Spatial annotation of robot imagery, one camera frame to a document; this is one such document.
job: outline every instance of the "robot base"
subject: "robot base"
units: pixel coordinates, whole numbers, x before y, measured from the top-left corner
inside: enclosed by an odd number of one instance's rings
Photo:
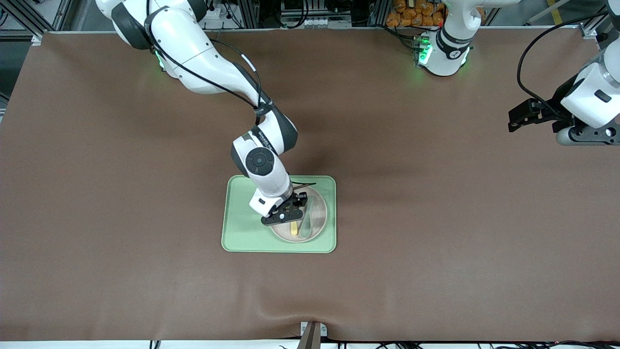
[[[457,59],[448,59],[445,53],[443,53],[437,47],[437,35],[438,32],[426,32],[422,34],[422,37],[428,37],[428,48],[420,47],[422,50],[417,54],[418,65],[426,68],[431,74],[437,76],[449,76],[456,73],[459,68],[465,64],[469,48]]]
[[[222,247],[230,252],[329,253],[336,248],[336,183],[329,176],[291,176],[308,195],[304,219],[265,226],[248,205],[255,186],[249,178],[228,181]]]

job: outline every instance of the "green tray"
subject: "green tray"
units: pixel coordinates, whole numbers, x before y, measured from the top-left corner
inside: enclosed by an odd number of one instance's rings
[[[336,182],[330,176],[291,176],[294,182],[316,182],[312,187],[325,199],[327,222],[323,231],[308,242],[286,242],[250,207],[256,187],[249,178],[233,176],[228,181],[222,247],[230,252],[330,253],[336,248]]]

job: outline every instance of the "brown tablecloth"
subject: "brown tablecloth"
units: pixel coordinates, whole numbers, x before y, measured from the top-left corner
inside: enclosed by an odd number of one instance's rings
[[[617,148],[507,131],[540,30],[481,30],[450,78],[380,30],[223,34],[295,122],[292,174],[338,184],[328,255],[220,245],[254,122],[116,35],[46,34],[0,125],[2,339],[620,340]],[[595,53],[534,48],[543,96]],[[226,57],[233,53],[222,48]]]

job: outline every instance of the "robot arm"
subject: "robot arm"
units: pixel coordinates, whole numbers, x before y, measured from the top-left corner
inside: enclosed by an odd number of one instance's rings
[[[250,206],[263,216],[261,221],[265,225],[303,218],[299,208],[304,206],[305,196],[293,192],[293,184],[278,157],[295,146],[298,136],[295,126],[259,91],[257,83],[241,65],[231,63],[215,49],[192,11],[201,7],[189,4],[187,0],[172,0],[165,6],[153,6],[152,2],[147,16],[144,0],[126,0],[115,5],[110,16],[126,42],[138,49],[154,50],[167,73],[190,91],[200,94],[226,91],[242,99],[241,95],[247,96],[244,100],[254,108],[257,121],[260,117],[264,121],[233,141],[231,157],[241,173],[257,187]]]
[[[503,7],[521,0],[446,0],[448,17],[437,32],[429,31],[430,47],[421,52],[418,61],[431,73],[449,76],[456,73],[469,53],[469,44],[481,25],[477,7]]]
[[[610,0],[612,23],[620,28],[620,0]],[[509,112],[508,130],[554,120],[561,145],[620,145],[620,39],[594,56],[575,76],[557,88],[547,105],[530,98]]]

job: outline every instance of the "metal frame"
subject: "metal frame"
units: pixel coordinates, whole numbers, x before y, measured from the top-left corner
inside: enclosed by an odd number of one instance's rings
[[[0,0],[0,7],[24,28],[24,30],[3,30],[0,39],[23,41],[30,40],[32,36],[41,39],[45,32],[61,30],[72,2],[73,0],[61,0],[54,21],[49,23],[27,0]]]
[[[256,29],[259,27],[259,3],[253,0],[238,0],[239,10],[246,29]]]
[[[347,17],[351,16],[351,9],[342,12],[332,12],[328,10],[325,6],[326,0],[309,0],[309,8],[308,8],[308,17]],[[286,9],[284,7],[284,2],[280,3],[280,12],[282,16],[282,21],[284,21],[287,17],[302,17],[303,11],[302,9]]]
[[[483,26],[488,27],[491,25],[491,23],[495,20],[495,18],[497,17],[497,14],[500,13],[500,10],[502,8],[501,7],[496,7],[491,9],[488,13],[487,13],[487,21],[483,24]]]
[[[601,9],[599,9],[596,13],[601,13],[603,12],[605,9],[607,8],[607,6],[603,6],[601,7]],[[605,23],[605,20],[609,17],[608,14],[600,16],[600,17],[596,17],[596,18],[592,18],[590,20],[588,20],[588,22],[585,23],[581,23],[580,24],[580,28],[582,31],[582,35],[584,38],[595,38],[597,33],[596,33],[596,29],[603,23]]]
[[[374,2],[374,8],[368,17],[368,25],[372,26],[375,24],[385,24],[386,18],[391,10],[391,0],[376,0]]]
[[[0,0],[0,6],[32,35],[41,38],[43,33],[54,30],[43,16],[24,0]]]
[[[551,13],[551,11],[557,9],[558,7],[564,5],[565,3],[569,2],[570,0],[560,0],[558,2],[556,2],[555,4],[547,7],[546,9],[542,10],[541,12],[537,13],[536,15],[534,15],[533,17],[531,17],[530,19],[528,19],[525,24],[527,25],[531,25],[532,22],[536,22],[537,20],[543,18],[546,14]]]

